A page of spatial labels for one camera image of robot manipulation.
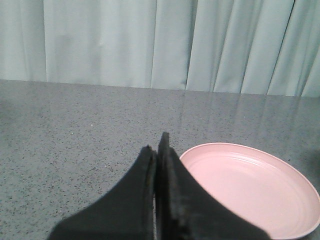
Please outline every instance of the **pink plate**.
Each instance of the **pink plate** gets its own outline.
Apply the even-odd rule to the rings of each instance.
[[[207,143],[180,159],[211,196],[272,239],[299,239],[320,223],[314,186],[275,156],[237,144]]]

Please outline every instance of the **plate rim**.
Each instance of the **plate rim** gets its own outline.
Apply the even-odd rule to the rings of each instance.
[[[316,188],[313,186],[313,184],[306,178],[306,176],[304,176],[299,170],[297,170],[295,167],[293,167],[292,165],[290,165],[289,163],[285,162],[284,160],[280,159],[279,157],[276,157],[270,153],[267,153],[265,151],[259,150],[257,148],[254,147],[250,147],[250,146],[246,146],[246,145],[241,145],[241,144],[237,144],[237,143],[229,143],[229,142],[208,142],[208,143],[203,143],[203,144],[199,144],[196,146],[193,146],[191,148],[189,148],[188,150],[186,150],[180,157],[180,161],[182,163],[184,163],[183,161],[183,157],[185,155],[187,155],[189,152],[193,151],[194,149],[200,148],[200,147],[205,147],[205,146],[211,146],[211,145],[227,145],[227,146],[236,146],[236,147],[241,147],[241,148],[246,148],[246,149],[250,149],[265,155],[268,155],[269,157],[272,157],[273,159],[279,161],[281,164],[285,165],[286,167],[291,168],[296,174],[300,175],[300,177],[303,178],[303,180],[312,188],[315,196],[318,199],[319,205],[320,205],[320,195],[318,193],[318,191],[316,190]],[[316,223],[310,227],[308,230],[300,233],[299,235],[293,235],[293,236],[289,236],[289,237],[283,237],[283,238],[276,238],[277,240],[296,240],[296,239],[300,239],[305,237],[306,235],[312,233],[318,226],[320,225],[320,214],[318,216],[318,219],[316,221]]]

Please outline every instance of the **curtain fold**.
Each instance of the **curtain fold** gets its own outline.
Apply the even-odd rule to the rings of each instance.
[[[0,79],[320,97],[320,0],[2,0]]]

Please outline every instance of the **light gray curtain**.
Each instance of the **light gray curtain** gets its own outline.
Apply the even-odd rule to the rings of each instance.
[[[0,0],[0,79],[320,96],[320,0]]]

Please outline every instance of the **gray granite countertop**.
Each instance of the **gray granite countertop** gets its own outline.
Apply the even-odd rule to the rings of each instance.
[[[319,98],[0,80],[0,239],[45,239],[163,131],[179,155],[209,142],[268,152],[320,192]]]

